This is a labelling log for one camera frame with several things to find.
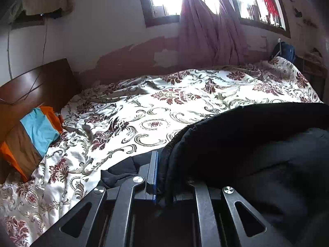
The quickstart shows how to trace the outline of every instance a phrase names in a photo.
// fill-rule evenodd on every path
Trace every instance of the floral pattern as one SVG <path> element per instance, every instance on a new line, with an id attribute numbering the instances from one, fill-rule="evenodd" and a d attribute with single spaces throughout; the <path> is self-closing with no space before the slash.
<path id="1" fill-rule="evenodd" d="M 29 246 L 93 190 L 101 170 L 164 147 L 202 119 L 280 102 L 321 103 L 298 69 L 281 57 L 272 64 L 189 69 L 87 89 L 62 109 L 64 131 L 32 180 L 22 183 L 19 174 L 10 174 L 0 188 L 8 234 L 17 246 Z"/>
<path id="2" fill-rule="evenodd" d="M 17 247 L 29 246 L 27 242 L 29 229 L 26 227 L 25 221 L 17 221 L 14 216 L 8 216 L 5 218 L 5 224 L 9 238 Z"/>

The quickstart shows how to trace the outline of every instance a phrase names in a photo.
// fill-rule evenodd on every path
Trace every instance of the pink curtain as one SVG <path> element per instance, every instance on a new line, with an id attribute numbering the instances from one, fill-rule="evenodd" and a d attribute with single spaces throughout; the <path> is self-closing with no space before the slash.
<path id="1" fill-rule="evenodd" d="M 229 0 L 219 0 L 219 15 L 202 0 L 183 0 L 179 62 L 185 68 L 244 63 L 247 44 Z"/>

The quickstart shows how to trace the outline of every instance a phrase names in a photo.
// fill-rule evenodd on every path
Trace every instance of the beige cloth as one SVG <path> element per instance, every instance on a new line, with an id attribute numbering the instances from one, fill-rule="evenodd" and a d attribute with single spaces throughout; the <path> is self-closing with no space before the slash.
<path id="1" fill-rule="evenodd" d="M 72 0 L 22 0 L 26 15 L 45 14 L 62 8 L 63 14 L 72 12 Z"/>

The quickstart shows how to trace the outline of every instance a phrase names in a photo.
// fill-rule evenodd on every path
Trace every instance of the headboard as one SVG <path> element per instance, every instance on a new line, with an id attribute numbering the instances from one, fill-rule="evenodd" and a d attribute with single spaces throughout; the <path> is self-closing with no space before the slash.
<path id="1" fill-rule="evenodd" d="M 15 105 L 0 101 L 0 142 L 33 108 L 43 104 L 60 112 L 61 108 L 81 91 L 65 58 L 32 69 L 7 82 L 0 87 L 0 98 L 15 102 L 29 92 L 33 83 L 31 93 L 25 100 L 22 99 Z M 10 170 L 7 161 L 0 157 L 0 183 L 5 181 Z"/>

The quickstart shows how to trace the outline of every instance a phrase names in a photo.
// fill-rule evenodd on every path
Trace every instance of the triangular cutout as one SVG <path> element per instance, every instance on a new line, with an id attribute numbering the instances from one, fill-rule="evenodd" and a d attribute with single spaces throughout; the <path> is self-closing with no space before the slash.
<path id="1" fill-rule="evenodd" d="M 244 231 L 248 237 L 255 236 L 265 231 L 265 227 L 241 203 L 236 202 L 235 207 L 240 216 Z"/>
<path id="2" fill-rule="evenodd" d="M 68 235 L 71 235 L 72 237 L 79 237 L 91 207 L 92 203 L 88 202 L 80 209 L 79 212 L 67 221 L 65 225 L 60 228 L 60 230 Z"/>

